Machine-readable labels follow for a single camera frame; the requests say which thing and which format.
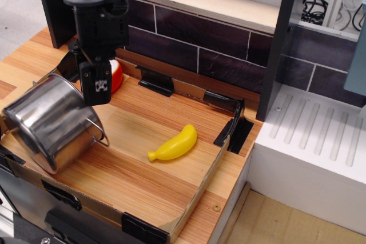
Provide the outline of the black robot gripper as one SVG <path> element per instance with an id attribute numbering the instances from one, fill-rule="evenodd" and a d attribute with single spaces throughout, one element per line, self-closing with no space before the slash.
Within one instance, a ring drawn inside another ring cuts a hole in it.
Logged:
<path id="1" fill-rule="evenodd" d="M 67 0 L 67 5 L 74 11 L 84 101 L 88 106 L 107 104 L 112 97 L 109 60 L 118 48 L 129 43 L 129 3 L 127 0 Z"/>

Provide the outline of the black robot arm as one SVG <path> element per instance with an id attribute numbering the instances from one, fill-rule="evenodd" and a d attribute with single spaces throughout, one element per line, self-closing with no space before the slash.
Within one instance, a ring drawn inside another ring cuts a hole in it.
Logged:
<path id="1" fill-rule="evenodd" d="M 112 97 L 112 66 L 116 50 L 128 45 L 128 0 L 63 0 L 73 8 L 77 40 L 68 48 L 75 55 L 82 95 L 88 106 Z"/>

